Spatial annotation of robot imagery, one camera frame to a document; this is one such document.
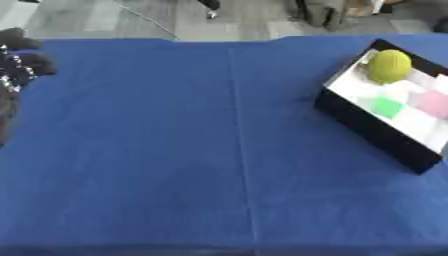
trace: table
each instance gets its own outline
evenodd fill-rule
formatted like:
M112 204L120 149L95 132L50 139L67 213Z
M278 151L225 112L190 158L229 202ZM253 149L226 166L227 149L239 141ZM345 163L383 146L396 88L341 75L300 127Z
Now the table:
M448 64L446 36L384 38ZM0 150L0 255L446 255L447 167L312 106L374 39L46 41L60 73Z

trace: pink sponge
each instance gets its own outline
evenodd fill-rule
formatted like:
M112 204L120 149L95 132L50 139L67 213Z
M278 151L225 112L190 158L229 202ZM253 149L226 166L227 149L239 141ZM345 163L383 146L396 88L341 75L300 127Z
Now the pink sponge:
M420 94L412 105L433 117L448 118L448 95L439 91L431 90Z

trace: yellow ball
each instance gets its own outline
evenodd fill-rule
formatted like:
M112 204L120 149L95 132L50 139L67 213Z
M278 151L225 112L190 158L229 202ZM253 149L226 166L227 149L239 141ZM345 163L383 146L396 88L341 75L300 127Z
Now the yellow ball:
M411 69L411 58L398 50L381 51L367 64L368 77L379 84L400 81Z

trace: black glove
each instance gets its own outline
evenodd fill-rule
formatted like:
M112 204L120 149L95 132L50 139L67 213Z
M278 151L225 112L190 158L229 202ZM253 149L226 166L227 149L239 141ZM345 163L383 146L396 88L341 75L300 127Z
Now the black glove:
M10 28L0 31L0 45L8 46L10 51L23 49L39 49L41 44L39 41L25 37L25 31L21 28ZM23 64L34 69L36 75L54 75L56 69L51 61L36 53L20 54Z
M21 28L11 28L0 31L0 46L6 45L9 51L23 49L39 49L39 41L25 37L25 31ZM37 76L55 75L56 69L52 62L43 55L37 53L19 54L24 66L33 68ZM5 143L11 120L15 116L18 106L17 92L11 92L0 85L0 147Z

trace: gray floor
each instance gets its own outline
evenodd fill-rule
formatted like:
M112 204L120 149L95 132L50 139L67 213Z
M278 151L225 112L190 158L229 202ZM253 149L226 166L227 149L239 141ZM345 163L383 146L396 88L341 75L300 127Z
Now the gray floor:
M35 38L164 38L182 41L269 40L284 36L430 33L448 15L446 0L410 0L394 14L350 18L337 32L291 19L294 0L222 0L220 17L205 18L194 0L44 0L42 4L0 0L0 28L22 26ZM169 32L156 26L155 19Z

